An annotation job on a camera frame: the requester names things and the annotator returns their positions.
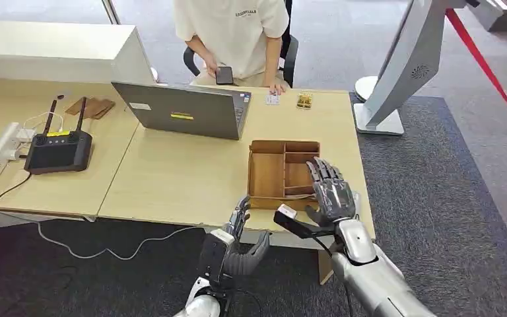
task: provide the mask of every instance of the robotic arm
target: robotic arm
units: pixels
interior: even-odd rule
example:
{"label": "robotic arm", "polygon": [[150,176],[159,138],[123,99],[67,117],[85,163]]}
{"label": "robotic arm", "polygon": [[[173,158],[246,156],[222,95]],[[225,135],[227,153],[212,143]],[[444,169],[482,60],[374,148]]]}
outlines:
{"label": "robotic arm", "polygon": [[308,216],[319,227],[295,220],[296,211],[282,205],[275,212],[276,223],[300,238],[333,235],[333,270],[351,289],[362,307],[373,317],[434,316],[415,297],[401,271],[372,243],[364,225],[356,219],[355,200],[340,171],[314,157],[307,162],[319,212],[308,208]]}
{"label": "robotic arm", "polygon": [[[369,316],[434,317],[415,297],[402,272],[370,239],[356,214],[356,196],[341,172],[318,157],[307,165],[320,210],[307,207],[306,212],[318,226],[295,220],[296,211],[284,204],[277,209],[273,220],[300,238],[333,235],[333,270]],[[232,276],[250,274],[269,249],[269,233],[264,232],[250,251],[238,252],[244,223],[250,217],[249,209],[246,196],[238,202],[229,222],[207,235],[199,259],[199,277],[191,288],[186,307],[175,317],[228,314],[235,292]]]}
{"label": "robotic arm", "polygon": [[186,307],[174,317],[225,317],[234,292],[233,278],[249,275],[269,249],[269,233],[259,236],[257,243],[246,253],[239,252],[244,224],[250,218],[250,197],[242,198],[230,220],[221,229],[211,231],[203,242],[197,271]]}

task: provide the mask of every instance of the laptop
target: laptop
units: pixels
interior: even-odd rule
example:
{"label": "laptop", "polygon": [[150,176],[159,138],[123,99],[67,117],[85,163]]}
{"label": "laptop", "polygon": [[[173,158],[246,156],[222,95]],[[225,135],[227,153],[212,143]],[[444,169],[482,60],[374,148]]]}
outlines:
{"label": "laptop", "polygon": [[149,129],[239,140],[252,94],[188,85],[147,86],[112,82]]}

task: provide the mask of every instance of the desk leg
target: desk leg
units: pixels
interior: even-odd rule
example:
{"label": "desk leg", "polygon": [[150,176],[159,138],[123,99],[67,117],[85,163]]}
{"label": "desk leg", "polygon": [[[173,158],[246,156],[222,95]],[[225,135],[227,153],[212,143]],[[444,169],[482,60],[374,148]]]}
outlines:
{"label": "desk leg", "polygon": [[320,269],[320,285],[323,285],[333,275],[331,258],[324,250],[318,250],[318,267]]}

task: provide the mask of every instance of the laptop lid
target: laptop lid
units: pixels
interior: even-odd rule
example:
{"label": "laptop lid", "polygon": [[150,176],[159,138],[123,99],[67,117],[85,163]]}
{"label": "laptop lid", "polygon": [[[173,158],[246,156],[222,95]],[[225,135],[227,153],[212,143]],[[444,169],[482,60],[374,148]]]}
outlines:
{"label": "laptop lid", "polygon": [[220,137],[240,138],[233,94],[185,87],[112,82],[144,127]]}

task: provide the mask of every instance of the white cable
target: white cable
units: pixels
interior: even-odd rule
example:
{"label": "white cable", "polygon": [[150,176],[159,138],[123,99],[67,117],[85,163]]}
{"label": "white cable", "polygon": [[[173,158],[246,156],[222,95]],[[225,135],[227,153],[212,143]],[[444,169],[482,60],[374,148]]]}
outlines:
{"label": "white cable", "polygon": [[105,248],[105,249],[103,249],[102,251],[100,251],[100,252],[98,252],[98,253],[96,253],[96,254],[93,254],[93,255],[91,255],[91,256],[80,256],[80,255],[78,255],[78,254],[74,253],[74,252],[71,250],[71,247],[70,247],[70,246],[68,246],[68,245],[66,245],[66,244],[64,244],[64,243],[61,243],[61,242],[58,242],[58,241],[55,241],[55,240],[52,240],[52,239],[50,239],[50,238],[46,237],[46,236],[43,234],[43,232],[42,232],[42,226],[41,226],[41,224],[40,224],[40,222],[39,222],[39,221],[29,220],[29,219],[25,219],[25,218],[21,218],[21,217],[13,216],[13,215],[8,215],[8,214],[6,214],[6,213],[1,213],[1,212],[0,212],[0,214],[1,214],[1,215],[5,215],[5,216],[9,216],[9,217],[12,217],[12,218],[20,219],[20,220],[23,220],[23,221],[28,221],[29,223],[35,223],[36,225],[38,225],[38,233],[40,234],[40,236],[41,236],[44,240],[46,240],[46,241],[48,241],[48,242],[51,242],[51,243],[53,243],[53,244],[56,244],[56,245],[58,245],[58,246],[62,246],[62,247],[64,247],[64,248],[66,248],[72,256],[74,256],[74,257],[76,257],[76,258],[79,258],[79,259],[92,259],[92,258],[95,258],[96,256],[99,256],[100,254],[102,254],[102,253],[104,253],[104,252],[108,251],[109,253],[111,253],[113,256],[115,256],[116,258],[118,258],[118,259],[120,259],[120,260],[123,260],[123,261],[132,260],[132,259],[133,259],[133,258],[137,255],[137,253],[139,253],[139,250],[141,249],[141,247],[143,246],[143,244],[144,244],[145,242],[147,242],[147,241],[162,241],[162,240],[166,240],[166,239],[170,238],[171,236],[175,235],[176,233],[179,233],[179,232],[182,232],[182,231],[185,231],[185,230],[189,230],[189,229],[197,229],[197,228],[201,228],[201,227],[187,227],[187,228],[182,228],[182,229],[176,230],[176,231],[174,231],[174,232],[170,233],[168,236],[165,236],[164,238],[148,238],[148,239],[144,239],[144,240],[143,240],[143,241],[139,244],[139,246],[137,247],[137,249],[135,250],[135,252],[133,253],[133,255],[132,255],[132,256],[129,256],[128,258],[124,258],[124,257],[122,257],[122,256],[117,255],[117,254],[116,254],[114,251],[112,251],[110,248]]}
{"label": "white cable", "polygon": [[50,112],[50,111],[46,111],[46,112],[43,112],[43,113],[41,113],[41,114],[38,114],[37,116],[34,116],[34,117],[31,117],[31,118],[26,119],[26,121],[25,121],[25,122],[24,122],[24,124],[22,125],[22,128],[23,128],[23,129],[26,129],[26,123],[27,123],[28,121],[30,121],[30,120],[34,120],[34,119],[37,119],[37,118],[39,118],[39,117],[41,117],[41,116],[45,116],[46,114],[53,114],[54,116],[58,116],[58,117],[60,117],[60,118],[61,118],[61,126],[59,127],[59,132],[63,132],[63,121],[64,121],[64,120],[63,120],[63,116],[60,116],[59,114],[56,114],[55,112]]}
{"label": "white cable", "polygon": [[[58,116],[61,118],[61,126],[59,127],[59,132],[63,132],[63,116],[59,115],[59,114],[56,114],[55,112],[50,112],[50,111],[46,111],[42,114],[38,114],[37,116],[34,116],[34,117],[31,117],[31,118],[28,118],[26,119],[26,121],[24,121],[23,125],[22,125],[22,132],[24,133],[24,136],[28,139],[29,138],[29,135],[27,134],[26,132],[26,123],[28,123],[28,121],[30,120],[33,120],[33,119],[37,119],[43,115],[46,115],[46,114],[53,114],[54,116]],[[31,127],[31,129],[36,129],[40,124],[42,124],[43,122],[40,122],[38,124],[36,124],[34,127]],[[25,148],[29,148],[30,147],[30,142],[25,142],[24,144],[21,144],[17,150],[21,150],[21,149],[25,149]]]}

